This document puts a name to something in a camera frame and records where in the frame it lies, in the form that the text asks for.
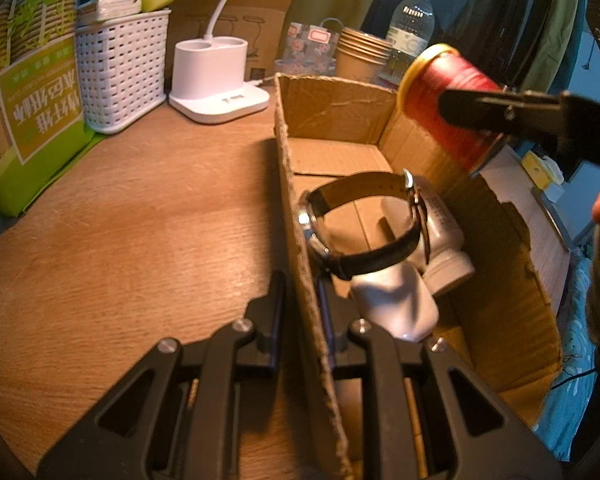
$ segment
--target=clear plastic bottle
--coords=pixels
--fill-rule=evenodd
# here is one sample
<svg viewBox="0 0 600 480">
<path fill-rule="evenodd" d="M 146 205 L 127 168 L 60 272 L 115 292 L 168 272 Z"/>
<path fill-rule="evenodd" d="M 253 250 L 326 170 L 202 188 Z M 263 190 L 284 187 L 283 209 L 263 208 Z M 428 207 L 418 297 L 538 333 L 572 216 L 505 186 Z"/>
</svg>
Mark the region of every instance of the clear plastic bottle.
<svg viewBox="0 0 600 480">
<path fill-rule="evenodd" d="M 380 73 L 381 83 L 398 86 L 409 65 L 429 46 L 435 17 L 431 0 L 403 0 L 394 10 L 386 38 L 394 48 Z"/>
</svg>

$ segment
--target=wooden table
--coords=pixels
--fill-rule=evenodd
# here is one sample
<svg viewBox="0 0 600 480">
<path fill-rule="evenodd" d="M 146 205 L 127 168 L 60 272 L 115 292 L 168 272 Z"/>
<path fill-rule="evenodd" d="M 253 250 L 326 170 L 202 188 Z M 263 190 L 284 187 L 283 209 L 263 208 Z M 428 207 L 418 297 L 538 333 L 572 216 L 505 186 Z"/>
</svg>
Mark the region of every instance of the wooden table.
<svg viewBox="0 0 600 480">
<path fill-rule="evenodd" d="M 208 337 L 286 267 L 273 113 L 162 105 L 0 236 L 0 432 L 27 468 L 158 339 Z M 277 387 L 243 388 L 243 480 L 322 478 L 294 339 Z"/>
</svg>

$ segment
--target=white desk lamp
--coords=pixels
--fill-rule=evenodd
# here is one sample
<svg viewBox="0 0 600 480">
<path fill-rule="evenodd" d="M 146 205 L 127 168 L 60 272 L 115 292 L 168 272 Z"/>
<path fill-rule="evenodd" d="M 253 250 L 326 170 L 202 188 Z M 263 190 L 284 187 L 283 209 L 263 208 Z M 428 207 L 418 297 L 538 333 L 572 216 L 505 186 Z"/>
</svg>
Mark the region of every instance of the white desk lamp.
<svg viewBox="0 0 600 480">
<path fill-rule="evenodd" d="M 264 110 L 269 93 L 245 83 L 248 43 L 213 36 L 227 0 L 220 0 L 202 39 L 176 44 L 169 103 L 188 118 L 219 124 Z"/>
</svg>

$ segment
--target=wristwatch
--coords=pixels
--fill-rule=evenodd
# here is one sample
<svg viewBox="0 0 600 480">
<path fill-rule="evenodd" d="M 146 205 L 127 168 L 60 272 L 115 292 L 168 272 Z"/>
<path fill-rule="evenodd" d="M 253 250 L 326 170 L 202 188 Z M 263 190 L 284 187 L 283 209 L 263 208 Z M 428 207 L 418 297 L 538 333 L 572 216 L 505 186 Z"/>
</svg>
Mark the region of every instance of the wristwatch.
<svg viewBox="0 0 600 480">
<path fill-rule="evenodd" d="M 318 219 L 342 205 L 369 196 L 393 196 L 411 205 L 411 225 L 394 241 L 365 253 L 341 254 L 331 249 L 320 234 Z M 429 263 L 427 208 L 413 176 L 386 171 L 365 171 L 333 180 L 313 191 L 305 191 L 298 203 L 298 222 L 304 233 L 309 254 L 318 264 L 341 280 L 369 274 L 398 264 L 418 246 L 422 234 L 426 263 Z"/>
</svg>

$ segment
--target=plastic basket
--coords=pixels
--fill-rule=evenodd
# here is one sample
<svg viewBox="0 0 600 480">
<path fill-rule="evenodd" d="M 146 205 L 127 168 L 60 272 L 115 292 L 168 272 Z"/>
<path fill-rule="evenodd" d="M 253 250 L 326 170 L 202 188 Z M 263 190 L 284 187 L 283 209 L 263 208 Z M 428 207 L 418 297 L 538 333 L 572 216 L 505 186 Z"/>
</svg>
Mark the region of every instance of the plastic basket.
<svg viewBox="0 0 600 480">
<path fill-rule="evenodd" d="M 84 121 L 116 134 L 166 98 L 164 54 L 169 9 L 76 29 Z"/>
</svg>

